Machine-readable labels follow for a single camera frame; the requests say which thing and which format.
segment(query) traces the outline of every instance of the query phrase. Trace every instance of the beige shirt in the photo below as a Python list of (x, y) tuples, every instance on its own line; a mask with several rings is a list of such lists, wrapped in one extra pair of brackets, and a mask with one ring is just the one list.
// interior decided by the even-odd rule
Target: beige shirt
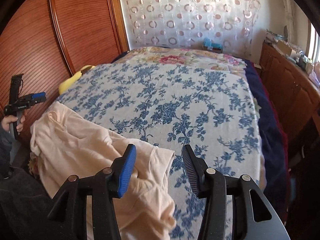
[[(84, 120), (59, 102), (32, 125), (31, 133), (30, 148), (38, 158), (40, 179), (50, 197), (70, 175), (92, 176), (110, 167), (128, 144), (134, 144), (137, 157), (128, 191), (121, 199), (114, 199), (121, 238), (170, 239), (176, 223), (174, 202), (168, 195), (174, 151), (127, 139)], [(87, 234), (93, 239), (91, 198), (87, 201)]]

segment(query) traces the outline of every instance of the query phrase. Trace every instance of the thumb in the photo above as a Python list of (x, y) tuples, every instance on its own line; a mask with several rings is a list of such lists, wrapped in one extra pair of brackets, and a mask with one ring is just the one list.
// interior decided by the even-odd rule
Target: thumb
[(9, 115), (9, 116), (4, 117), (3, 122), (4, 122), (4, 124), (9, 124), (11, 122), (16, 122), (17, 120), (18, 120), (18, 117), (13, 116), (13, 115)]

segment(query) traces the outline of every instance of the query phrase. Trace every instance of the gray sleeve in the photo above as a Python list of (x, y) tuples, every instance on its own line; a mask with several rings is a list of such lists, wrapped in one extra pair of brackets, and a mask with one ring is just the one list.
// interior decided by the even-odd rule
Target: gray sleeve
[(10, 133), (2, 128), (0, 121), (0, 177), (5, 178), (8, 175), (12, 139)]

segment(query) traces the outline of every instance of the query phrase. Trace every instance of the white wall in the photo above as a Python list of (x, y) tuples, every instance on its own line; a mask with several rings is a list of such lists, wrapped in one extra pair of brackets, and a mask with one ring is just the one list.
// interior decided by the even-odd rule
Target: white wall
[(260, 0), (260, 3), (258, 19), (253, 27), (251, 44), (250, 60), (254, 63), (259, 62), (262, 43), (266, 36), (266, 29), (283, 35), (283, 29), (286, 25), (282, 0)]
[(308, 40), (308, 17), (295, 3), (294, 28), (296, 34), (296, 45), (299, 45), (304, 52), (307, 49)]

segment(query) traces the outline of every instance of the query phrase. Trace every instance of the metal rivet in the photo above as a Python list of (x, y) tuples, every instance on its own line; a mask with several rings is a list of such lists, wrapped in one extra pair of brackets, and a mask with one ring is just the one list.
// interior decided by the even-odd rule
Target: metal rivet
[(111, 169), (110, 167), (107, 167), (107, 168), (104, 168), (104, 169), (102, 170), (102, 172), (103, 172), (104, 174), (110, 174), (110, 173), (112, 172), (112, 169)]
[(209, 173), (209, 174), (215, 174), (215, 173), (216, 173), (216, 170), (213, 169), (213, 168), (207, 168), (207, 173)]
[(249, 181), (251, 178), (250, 178), (249, 175), (244, 174), (244, 175), (242, 175), (242, 179), (243, 179), (244, 181)]
[(76, 179), (77, 179), (77, 176), (76, 176), (76, 175), (71, 175), (71, 176), (69, 176), (69, 178), (68, 178), (68, 180), (71, 181), (71, 182), (76, 181)]

